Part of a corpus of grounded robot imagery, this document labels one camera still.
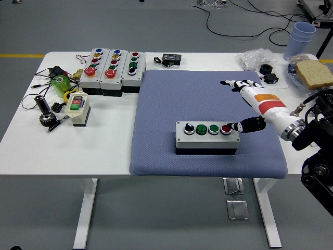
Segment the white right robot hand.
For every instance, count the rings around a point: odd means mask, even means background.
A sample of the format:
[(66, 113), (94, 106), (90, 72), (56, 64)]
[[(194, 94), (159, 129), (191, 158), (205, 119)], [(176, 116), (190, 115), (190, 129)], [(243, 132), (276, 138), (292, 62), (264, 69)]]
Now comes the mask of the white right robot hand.
[(269, 89), (251, 80), (225, 80), (220, 84), (228, 85), (233, 92), (241, 94), (246, 103), (258, 114), (258, 117), (247, 118), (240, 122), (228, 123), (227, 126), (233, 130), (248, 133), (265, 128), (264, 122), (275, 126), (278, 135), (285, 138), (289, 128), (295, 124), (301, 124), (299, 116), (292, 116), (286, 105)]

